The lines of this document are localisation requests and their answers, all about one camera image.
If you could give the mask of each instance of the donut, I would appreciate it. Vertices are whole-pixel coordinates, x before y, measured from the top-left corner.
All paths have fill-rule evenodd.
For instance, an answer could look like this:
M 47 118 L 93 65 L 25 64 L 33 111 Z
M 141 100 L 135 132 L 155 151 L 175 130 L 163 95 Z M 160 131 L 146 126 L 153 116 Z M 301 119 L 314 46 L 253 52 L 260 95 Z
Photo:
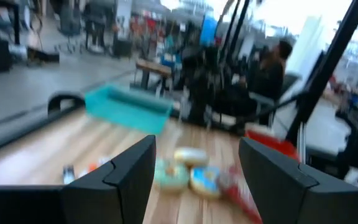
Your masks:
M 192 147 L 178 148 L 175 151 L 173 158 L 175 161 L 184 163 L 186 166 L 190 167 L 206 166 L 209 159 L 204 150 Z
M 218 198 L 221 191 L 216 183 L 219 176 L 217 167 L 194 167 L 190 174 L 190 185 L 192 189 L 205 197 Z
M 158 159 L 155 161 L 154 182 L 170 192 L 182 191 L 188 186 L 190 175 L 184 164 Z

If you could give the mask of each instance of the person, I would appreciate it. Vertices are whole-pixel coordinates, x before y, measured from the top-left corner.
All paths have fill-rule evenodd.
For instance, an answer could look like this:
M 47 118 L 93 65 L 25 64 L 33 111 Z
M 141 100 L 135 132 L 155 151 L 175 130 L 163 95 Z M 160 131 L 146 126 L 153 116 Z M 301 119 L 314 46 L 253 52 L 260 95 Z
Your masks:
M 278 100 L 281 97 L 285 67 L 292 53 L 292 46 L 286 40 L 280 40 L 278 45 L 265 56 L 260 63 L 254 83 L 249 90 L 267 98 Z
M 281 97 L 285 67 L 292 53 L 292 46 L 286 40 L 280 40 L 269 53 L 263 55 L 256 71 L 252 86 L 242 78 L 237 85 L 217 97 L 215 108 L 221 113 L 232 116 L 247 116 L 255 113 L 256 102 L 249 98 L 248 92 L 254 92 L 275 101 Z M 260 124 L 268 125 L 269 116 L 260 118 Z

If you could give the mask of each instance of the small bottle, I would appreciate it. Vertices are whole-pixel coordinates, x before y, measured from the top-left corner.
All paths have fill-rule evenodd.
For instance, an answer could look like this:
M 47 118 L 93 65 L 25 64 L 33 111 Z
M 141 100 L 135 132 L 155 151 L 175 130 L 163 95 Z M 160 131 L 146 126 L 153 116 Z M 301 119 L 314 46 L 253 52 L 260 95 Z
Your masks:
M 191 110 L 191 103 L 189 102 L 190 92 L 186 86 L 183 87 L 182 97 L 180 99 L 179 121 L 183 118 L 187 119 Z
M 81 177 L 85 176 L 86 174 L 89 174 L 90 172 L 96 170 L 98 167 L 99 167 L 99 165 L 96 164 L 96 163 L 90 164 L 87 169 L 83 170 L 83 171 L 79 174 L 78 178 L 81 178 Z
M 73 165 L 63 167 L 63 183 L 69 184 L 75 180 Z

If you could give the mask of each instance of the blue donut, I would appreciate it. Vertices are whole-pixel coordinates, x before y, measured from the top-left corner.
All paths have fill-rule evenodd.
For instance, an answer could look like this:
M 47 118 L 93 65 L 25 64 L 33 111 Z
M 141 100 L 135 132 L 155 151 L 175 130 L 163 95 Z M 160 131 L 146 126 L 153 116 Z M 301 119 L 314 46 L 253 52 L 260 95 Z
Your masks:
M 220 197 L 221 191 L 216 183 L 219 173 L 217 167 L 192 168 L 190 183 L 193 190 L 206 197 Z

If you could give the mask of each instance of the red package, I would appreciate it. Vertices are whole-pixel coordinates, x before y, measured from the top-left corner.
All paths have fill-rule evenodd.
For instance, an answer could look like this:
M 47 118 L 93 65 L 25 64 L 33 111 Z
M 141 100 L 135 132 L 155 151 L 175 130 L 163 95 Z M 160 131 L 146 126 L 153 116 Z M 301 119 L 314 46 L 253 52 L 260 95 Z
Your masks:
M 218 185 L 223 194 L 247 214 L 254 223 L 262 223 L 258 209 L 252 198 L 245 178 L 235 167 L 230 167 L 227 172 L 222 172 L 218 177 Z

